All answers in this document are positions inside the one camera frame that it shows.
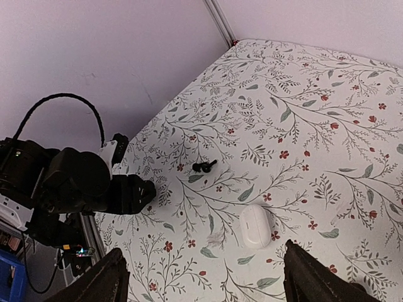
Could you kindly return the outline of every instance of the metal frame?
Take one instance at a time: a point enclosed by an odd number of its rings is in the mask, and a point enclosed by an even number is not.
[[[218,28],[228,48],[233,47],[234,42],[236,42],[237,39],[219,3],[217,2],[217,0],[203,0],[203,2],[205,3],[208,12],[213,18],[215,26]]]
[[[94,216],[83,216],[82,214],[79,216],[86,242],[89,247],[93,247],[95,249],[95,254],[91,258],[94,265],[106,255],[105,247],[103,245],[101,234],[99,233]]]

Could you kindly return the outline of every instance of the green leaf pattern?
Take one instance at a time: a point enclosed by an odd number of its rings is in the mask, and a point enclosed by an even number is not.
[[[106,250],[127,260],[128,298],[285,301],[291,238],[338,277],[400,301],[402,87],[403,70],[357,55],[263,40],[232,47],[112,168],[157,190],[139,214],[95,216]],[[213,160],[209,173],[192,170]],[[244,246],[249,204],[269,219],[267,249]]]

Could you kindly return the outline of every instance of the blue container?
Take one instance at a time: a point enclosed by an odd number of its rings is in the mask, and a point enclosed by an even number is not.
[[[12,266],[15,267],[15,274],[10,288],[7,280]],[[0,250],[0,302],[24,301],[25,289],[25,266],[14,255]]]

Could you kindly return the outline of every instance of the red flower pattern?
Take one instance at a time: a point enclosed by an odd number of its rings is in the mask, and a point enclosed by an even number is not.
[[[153,282],[149,284],[150,291],[157,291],[157,285]]]
[[[196,240],[189,240],[188,241],[188,247],[189,248],[191,248],[191,247],[196,247]]]
[[[378,216],[378,213],[376,211],[370,212],[370,218],[375,219],[377,216]]]
[[[333,274],[338,272],[338,269],[334,266],[334,264],[329,266],[327,269],[330,270]]]
[[[337,123],[331,123],[331,124],[330,124],[330,128],[332,128],[332,130],[338,129],[338,128],[339,128],[339,124],[337,124]]]
[[[167,241],[166,243],[165,243],[165,247],[164,247],[164,250],[166,250],[168,253],[170,252],[170,251],[172,251],[172,242],[169,242],[169,241]]]
[[[281,151],[280,152],[280,159],[287,159],[287,157],[289,156],[290,154],[288,153],[288,151],[286,150],[286,151]]]
[[[315,223],[314,220],[311,220],[311,221],[310,221],[310,224],[308,225],[308,227],[309,227],[311,230],[315,230],[315,227],[317,227],[317,223]]]
[[[274,233],[271,234],[272,241],[276,241],[276,239],[280,239],[280,236],[277,234],[278,234],[278,231],[275,231]]]
[[[265,202],[268,202],[268,201],[271,201],[271,194],[270,193],[267,193],[267,194],[263,194],[263,200],[265,201]]]

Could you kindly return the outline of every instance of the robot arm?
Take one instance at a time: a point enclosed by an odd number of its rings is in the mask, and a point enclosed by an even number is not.
[[[82,243],[80,231],[59,221],[60,214],[139,213],[156,189],[136,175],[112,175],[127,144],[127,137],[115,135],[99,156],[7,138],[0,143],[0,194],[6,197],[0,215],[35,240],[60,247]]]

